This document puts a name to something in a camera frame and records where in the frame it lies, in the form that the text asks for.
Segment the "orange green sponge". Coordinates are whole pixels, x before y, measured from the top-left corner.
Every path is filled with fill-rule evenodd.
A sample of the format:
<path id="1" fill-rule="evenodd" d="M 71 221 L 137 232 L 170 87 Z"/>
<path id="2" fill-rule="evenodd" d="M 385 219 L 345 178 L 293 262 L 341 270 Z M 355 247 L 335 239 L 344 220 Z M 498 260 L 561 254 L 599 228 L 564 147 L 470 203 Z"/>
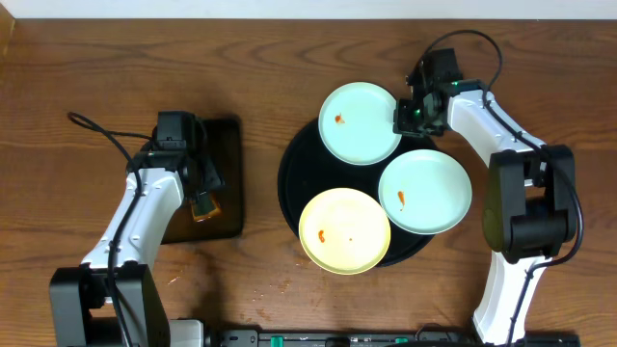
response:
<path id="1" fill-rule="evenodd" d="M 191 211 L 195 222 L 203 222 L 222 214 L 221 204 L 213 193 L 203 193 L 191 201 Z"/>

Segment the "light blue plate top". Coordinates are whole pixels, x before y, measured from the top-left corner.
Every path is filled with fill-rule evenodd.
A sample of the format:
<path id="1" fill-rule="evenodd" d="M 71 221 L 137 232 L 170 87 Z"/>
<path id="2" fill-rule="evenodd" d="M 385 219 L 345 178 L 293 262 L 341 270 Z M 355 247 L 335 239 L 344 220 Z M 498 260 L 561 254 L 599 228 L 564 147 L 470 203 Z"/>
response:
<path id="1" fill-rule="evenodd" d="M 396 100 L 386 89 L 367 82 L 345 84 L 323 102 L 318 131 L 338 160 L 356 166 L 377 164 L 401 142 L 393 132 Z"/>

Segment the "light blue plate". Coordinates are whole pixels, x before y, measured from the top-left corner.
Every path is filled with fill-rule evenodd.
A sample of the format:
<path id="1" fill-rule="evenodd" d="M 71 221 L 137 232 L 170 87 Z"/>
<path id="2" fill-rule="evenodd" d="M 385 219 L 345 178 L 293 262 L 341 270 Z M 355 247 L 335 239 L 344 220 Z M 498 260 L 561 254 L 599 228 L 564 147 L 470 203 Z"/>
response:
<path id="1" fill-rule="evenodd" d="M 381 174 L 378 199 L 403 230 L 434 235 L 459 224 L 472 201 L 469 175 L 440 151 L 416 149 L 394 158 Z"/>
<path id="2" fill-rule="evenodd" d="M 345 84 L 323 102 L 318 131 L 338 160 L 356 166 L 377 164 L 401 142 L 393 132 L 396 100 L 386 89 L 367 82 Z"/>

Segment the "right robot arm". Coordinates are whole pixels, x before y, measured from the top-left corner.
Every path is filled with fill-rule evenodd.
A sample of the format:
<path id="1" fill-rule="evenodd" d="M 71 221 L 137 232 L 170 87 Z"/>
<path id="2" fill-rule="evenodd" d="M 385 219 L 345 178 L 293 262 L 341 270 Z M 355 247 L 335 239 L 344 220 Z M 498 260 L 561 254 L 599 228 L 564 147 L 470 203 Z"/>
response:
<path id="1" fill-rule="evenodd" d="M 564 243 L 582 238 L 574 155 L 529 135 L 488 86 L 458 71 L 416 71 L 407 84 L 412 96 L 396 106 L 395 132 L 426 137 L 454 131 L 488 167 L 482 228 L 492 260 L 472 322 L 485 345 L 522 341 L 539 278 L 569 259 L 558 254 Z"/>

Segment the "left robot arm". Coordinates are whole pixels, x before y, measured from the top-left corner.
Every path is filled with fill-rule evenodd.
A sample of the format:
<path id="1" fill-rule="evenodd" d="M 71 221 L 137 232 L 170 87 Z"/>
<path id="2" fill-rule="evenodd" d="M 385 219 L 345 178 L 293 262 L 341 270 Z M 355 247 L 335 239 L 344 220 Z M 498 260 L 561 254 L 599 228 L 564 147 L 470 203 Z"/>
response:
<path id="1" fill-rule="evenodd" d="M 167 317 L 151 269 L 174 213 L 222 181 L 205 150 L 203 120 L 158 115 L 152 136 L 128 155 L 121 203 L 96 246 L 49 283 L 60 346 L 205 346 L 203 322 Z"/>

